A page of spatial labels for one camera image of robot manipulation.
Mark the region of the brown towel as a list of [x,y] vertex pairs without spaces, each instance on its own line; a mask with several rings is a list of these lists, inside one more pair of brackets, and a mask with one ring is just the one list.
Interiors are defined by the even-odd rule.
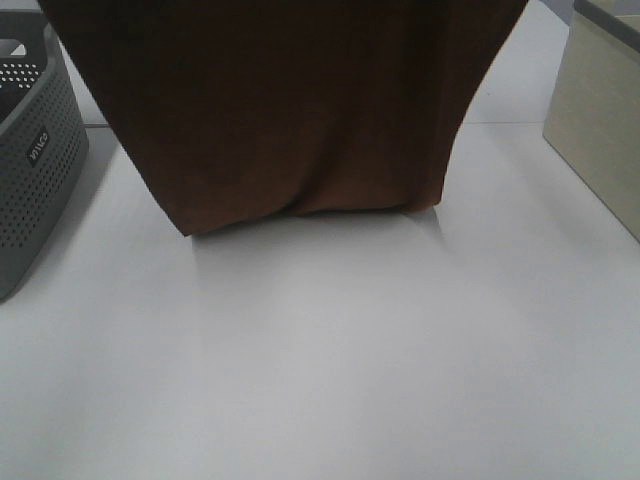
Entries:
[[437,205],[521,1],[44,1],[184,235]]

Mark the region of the grey perforated plastic basket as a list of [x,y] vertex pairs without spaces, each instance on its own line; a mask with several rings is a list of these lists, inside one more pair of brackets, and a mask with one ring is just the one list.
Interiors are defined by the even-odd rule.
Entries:
[[89,142],[58,37],[38,10],[4,10],[1,296],[18,287],[61,217]]

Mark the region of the beige storage box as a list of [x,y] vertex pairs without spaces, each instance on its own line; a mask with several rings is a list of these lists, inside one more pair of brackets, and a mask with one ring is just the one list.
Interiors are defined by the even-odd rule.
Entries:
[[574,2],[543,136],[637,237],[638,2]]

